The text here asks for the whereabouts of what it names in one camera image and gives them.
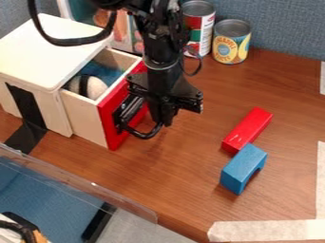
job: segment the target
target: wooden table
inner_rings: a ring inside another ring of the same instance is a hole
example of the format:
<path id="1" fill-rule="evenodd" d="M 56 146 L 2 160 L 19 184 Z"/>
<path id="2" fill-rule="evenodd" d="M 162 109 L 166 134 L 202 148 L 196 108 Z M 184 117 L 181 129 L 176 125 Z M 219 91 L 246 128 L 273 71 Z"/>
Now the wooden table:
<path id="1" fill-rule="evenodd" d="M 216 220 L 315 218 L 316 148 L 325 140 L 325 97 L 320 61 L 253 49 L 241 65 L 204 58 L 189 81 L 204 93 L 201 115 L 181 111 L 152 140 L 130 137 L 116 152 L 87 140 L 48 132 L 31 155 L 139 202 L 159 223 L 197 241 Z M 188 69 L 195 60 L 187 60 Z M 269 154 L 266 167 L 241 196 L 219 186 L 231 158 L 222 138 L 254 106 L 274 118 L 255 145 Z M 0 141 L 21 124 L 0 110 Z M 149 129 L 147 117 L 139 129 Z"/>

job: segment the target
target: masking tape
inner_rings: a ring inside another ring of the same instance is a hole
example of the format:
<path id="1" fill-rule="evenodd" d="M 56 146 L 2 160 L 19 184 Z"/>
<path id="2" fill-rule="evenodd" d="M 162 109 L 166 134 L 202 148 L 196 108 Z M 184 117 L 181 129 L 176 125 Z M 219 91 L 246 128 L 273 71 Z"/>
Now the masking tape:
<path id="1" fill-rule="evenodd" d="M 325 142 L 318 142 L 316 218 L 325 219 Z"/>
<path id="2" fill-rule="evenodd" d="M 320 69 L 320 94 L 325 95 L 325 62 L 321 63 Z"/>
<path id="3" fill-rule="evenodd" d="M 322 141 L 318 142 L 317 149 L 316 218 L 311 220 L 215 222 L 208 232 L 208 237 L 210 242 L 325 239 L 325 142 Z"/>
<path id="4" fill-rule="evenodd" d="M 215 222 L 210 242 L 325 239 L 325 219 Z"/>

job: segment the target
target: gray wall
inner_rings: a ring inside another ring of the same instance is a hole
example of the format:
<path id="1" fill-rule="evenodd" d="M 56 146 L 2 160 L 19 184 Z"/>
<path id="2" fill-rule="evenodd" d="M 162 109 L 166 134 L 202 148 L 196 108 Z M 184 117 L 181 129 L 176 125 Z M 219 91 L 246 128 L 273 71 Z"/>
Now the gray wall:
<path id="1" fill-rule="evenodd" d="M 58 15 L 56 0 L 40 0 L 39 11 Z M 29 19 L 27 0 L 0 0 L 0 38 Z"/>
<path id="2" fill-rule="evenodd" d="M 253 26 L 253 45 L 325 60 L 325 0 L 211 0 L 221 17 Z M 58 15 L 56 0 L 41 11 Z M 0 37 L 29 19 L 27 0 L 0 0 Z"/>

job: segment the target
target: food can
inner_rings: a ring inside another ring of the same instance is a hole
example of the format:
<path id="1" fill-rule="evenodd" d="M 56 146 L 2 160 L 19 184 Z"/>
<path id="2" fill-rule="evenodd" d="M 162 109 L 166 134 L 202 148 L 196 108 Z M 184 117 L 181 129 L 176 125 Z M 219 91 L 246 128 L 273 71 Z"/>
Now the food can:
<path id="1" fill-rule="evenodd" d="M 188 1 L 182 4 L 182 14 L 185 26 L 190 29 L 190 41 L 184 55 L 196 57 L 197 53 L 201 57 L 205 56 L 211 50 L 216 18 L 214 5 L 202 0 Z"/>
<path id="2" fill-rule="evenodd" d="M 226 19 L 215 26 L 213 57 L 223 64 L 243 62 L 248 55 L 252 36 L 250 25 L 242 20 Z"/>

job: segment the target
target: clear plastic sheet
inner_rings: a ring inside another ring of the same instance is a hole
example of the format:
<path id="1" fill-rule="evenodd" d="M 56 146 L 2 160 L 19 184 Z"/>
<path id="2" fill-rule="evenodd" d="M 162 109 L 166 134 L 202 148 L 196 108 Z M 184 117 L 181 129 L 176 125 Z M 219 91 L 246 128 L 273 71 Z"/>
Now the clear plastic sheet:
<path id="1" fill-rule="evenodd" d="M 0 144 L 0 216 L 4 212 L 35 224 L 54 243 L 146 242 L 158 233 L 156 214 L 142 205 Z M 101 220 L 91 230 L 95 215 Z"/>

